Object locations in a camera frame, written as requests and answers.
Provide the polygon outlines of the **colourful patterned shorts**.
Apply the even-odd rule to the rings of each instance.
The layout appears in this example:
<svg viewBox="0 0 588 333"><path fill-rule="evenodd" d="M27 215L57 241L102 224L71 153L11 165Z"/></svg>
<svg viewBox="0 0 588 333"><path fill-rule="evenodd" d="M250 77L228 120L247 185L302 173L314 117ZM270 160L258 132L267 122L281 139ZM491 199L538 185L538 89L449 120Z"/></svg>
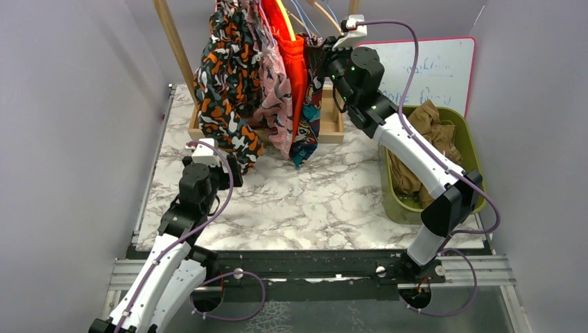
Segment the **colourful patterned shorts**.
<svg viewBox="0 0 588 333"><path fill-rule="evenodd" d="M324 41L307 33L296 35L295 55L301 60L296 66L300 74L295 85L295 132L289 151L296 169L302 167L318 147L325 80L317 76L317 71Z"/></svg>

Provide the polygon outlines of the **cream wooden hanger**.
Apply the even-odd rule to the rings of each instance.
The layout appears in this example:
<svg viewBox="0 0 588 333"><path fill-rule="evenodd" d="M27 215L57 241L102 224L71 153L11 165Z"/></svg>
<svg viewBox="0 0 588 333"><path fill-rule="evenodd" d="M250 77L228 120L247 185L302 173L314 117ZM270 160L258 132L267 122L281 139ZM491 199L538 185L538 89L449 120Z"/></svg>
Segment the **cream wooden hanger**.
<svg viewBox="0 0 588 333"><path fill-rule="evenodd" d="M330 16L323 1L304 1L304 5L307 5L309 15L311 16L314 24L320 30L322 36L327 34L327 31L333 33L334 35L341 35L342 31L340 29L339 23L336 23L334 19ZM295 16L295 13L288 1L286 1L286 9L289 13L289 18L292 20L293 24L297 26L297 28L304 32L302 28L302 22Z"/></svg>

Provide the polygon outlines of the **tan khaki shorts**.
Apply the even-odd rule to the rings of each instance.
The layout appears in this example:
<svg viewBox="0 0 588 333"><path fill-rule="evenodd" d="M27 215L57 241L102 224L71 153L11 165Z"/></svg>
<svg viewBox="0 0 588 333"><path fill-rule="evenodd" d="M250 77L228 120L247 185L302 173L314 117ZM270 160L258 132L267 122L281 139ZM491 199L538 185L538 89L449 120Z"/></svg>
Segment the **tan khaki shorts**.
<svg viewBox="0 0 588 333"><path fill-rule="evenodd" d="M443 122L439 110L431 100L417 107L408 120L429 143L443 156L457 165L462 163L462 154L455 147L456 126ZM388 153L391 162L392 186L398 194L418 194L422 208L428 207L433 197L428 193L418 177L394 154Z"/></svg>

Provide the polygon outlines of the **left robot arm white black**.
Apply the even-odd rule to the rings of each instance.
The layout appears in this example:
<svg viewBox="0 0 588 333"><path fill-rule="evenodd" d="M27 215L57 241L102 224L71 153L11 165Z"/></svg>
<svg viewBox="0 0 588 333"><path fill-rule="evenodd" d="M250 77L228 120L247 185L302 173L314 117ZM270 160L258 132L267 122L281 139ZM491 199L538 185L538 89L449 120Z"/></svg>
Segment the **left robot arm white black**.
<svg viewBox="0 0 588 333"><path fill-rule="evenodd" d="M237 159L185 157L178 194L161 217L148 259L105 319L93 321L90 332L163 332L199 285L217 278L218 255L196 245L206 222L225 208L219 191L241 187Z"/></svg>

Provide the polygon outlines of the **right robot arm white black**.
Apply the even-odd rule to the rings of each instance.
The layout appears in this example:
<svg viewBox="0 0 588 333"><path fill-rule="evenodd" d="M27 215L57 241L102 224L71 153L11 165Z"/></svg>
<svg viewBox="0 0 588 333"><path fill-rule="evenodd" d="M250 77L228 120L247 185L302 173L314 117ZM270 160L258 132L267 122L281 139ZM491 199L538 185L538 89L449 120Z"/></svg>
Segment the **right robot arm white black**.
<svg viewBox="0 0 588 333"><path fill-rule="evenodd" d="M337 47L334 42L323 46L317 71L332 81L343 100L339 111L398 157L433 197L420 214L420 231L400 259L401 276L417 282L453 230L473 212L483 178L477 170L466 172L443 156L411 126L402 108L380 91L383 73L374 49Z"/></svg>

